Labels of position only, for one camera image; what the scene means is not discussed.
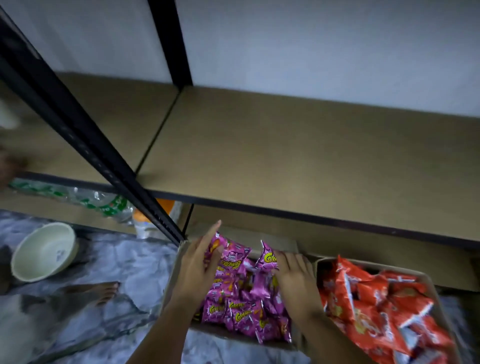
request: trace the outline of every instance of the forearm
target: forearm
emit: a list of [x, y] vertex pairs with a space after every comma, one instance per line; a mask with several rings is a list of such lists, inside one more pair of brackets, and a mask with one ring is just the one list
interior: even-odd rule
[[300, 331], [306, 337], [310, 351], [318, 362], [330, 359], [329, 364], [358, 363], [372, 364], [373, 361], [348, 339], [324, 314], [305, 320], [299, 324]]
[[178, 364], [195, 307], [185, 300], [168, 303], [127, 364]]

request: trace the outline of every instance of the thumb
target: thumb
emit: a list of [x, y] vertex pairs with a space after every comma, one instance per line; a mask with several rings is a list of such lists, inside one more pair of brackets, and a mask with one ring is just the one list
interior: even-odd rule
[[222, 257], [224, 249], [224, 246], [221, 245], [213, 251], [212, 258], [210, 259], [210, 264], [205, 272], [207, 277], [215, 276], [216, 267], [218, 266], [218, 263], [220, 263], [220, 258]]

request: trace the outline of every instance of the shelf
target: shelf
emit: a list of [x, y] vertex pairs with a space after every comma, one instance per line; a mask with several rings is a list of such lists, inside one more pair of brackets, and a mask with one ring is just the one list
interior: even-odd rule
[[105, 218], [99, 212], [84, 206], [70, 205], [41, 196], [19, 194], [8, 189], [0, 192], [0, 209], [37, 218], [136, 235], [133, 226], [121, 225], [112, 218]]
[[139, 181], [187, 202], [480, 241], [479, 159], [474, 118], [187, 87]]
[[[176, 87], [80, 74], [60, 74], [59, 78], [135, 170], [175, 99]], [[28, 172], [108, 183], [5, 85], [0, 95], [22, 115], [19, 128], [0, 130], [0, 143], [27, 158]]]
[[418, 270], [436, 285], [480, 291], [470, 255], [461, 248], [201, 205], [193, 209], [187, 234], [197, 236], [218, 219], [222, 219], [222, 226], [293, 239], [303, 253], [341, 254]]

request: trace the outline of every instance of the bowl rim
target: bowl rim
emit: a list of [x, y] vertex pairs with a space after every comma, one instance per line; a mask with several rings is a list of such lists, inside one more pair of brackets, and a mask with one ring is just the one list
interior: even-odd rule
[[51, 223], [48, 223], [48, 224], [45, 224], [43, 226], [40, 226], [39, 228], [33, 230], [30, 234], [28, 234], [27, 236], [25, 236], [22, 241], [20, 242], [20, 244], [18, 244], [17, 248], [15, 249], [15, 252], [13, 253], [13, 256], [12, 256], [12, 260], [10, 262], [10, 269], [12, 271], [12, 275], [21, 280], [22, 282], [37, 282], [39, 280], [42, 280], [42, 279], [45, 279], [47, 277], [50, 277], [51, 275], [55, 274], [56, 270], [61, 267], [61, 265], [63, 264], [63, 262], [58, 266], [58, 267], [55, 267], [54, 269], [51, 270], [51, 272], [49, 272], [48, 274], [45, 274], [43, 276], [39, 276], [39, 277], [36, 277], [36, 278], [31, 278], [31, 279], [26, 279], [24, 277], [22, 277], [21, 274], [18, 274], [19, 272], [16, 271], [15, 269], [15, 262], [16, 260], [18, 259], [17, 256], [18, 256], [18, 252], [21, 250], [21, 248], [25, 245], [25, 242], [28, 241], [28, 239], [30, 239], [32, 237], [32, 235], [36, 234], [37, 232], [39, 232], [40, 230], [44, 229], [44, 228], [49, 228], [49, 227], [52, 227], [52, 226], [62, 226], [62, 227], [66, 227], [68, 230], [69, 230], [69, 233], [70, 235], [72, 236], [72, 246], [71, 246], [71, 249], [69, 251], [69, 253], [65, 256], [65, 259], [64, 261], [66, 261], [68, 259], [68, 257], [70, 256], [70, 254], [72, 253], [72, 251], [75, 249], [75, 244], [76, 244], [76, 234], [75, 234], [75, 230], [73, 230], [73, 228], [69, 225], [69, 224], [65, 224], [64, 222], [51, 222]]

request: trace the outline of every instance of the white container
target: white container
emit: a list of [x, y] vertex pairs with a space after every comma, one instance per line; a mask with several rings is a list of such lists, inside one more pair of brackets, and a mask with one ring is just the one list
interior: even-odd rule
[[53, 222], [22, 240], [12, 258], [12, 274], [24, 282], [36, 282], [64, 270], [78, 252], [70, 225]]

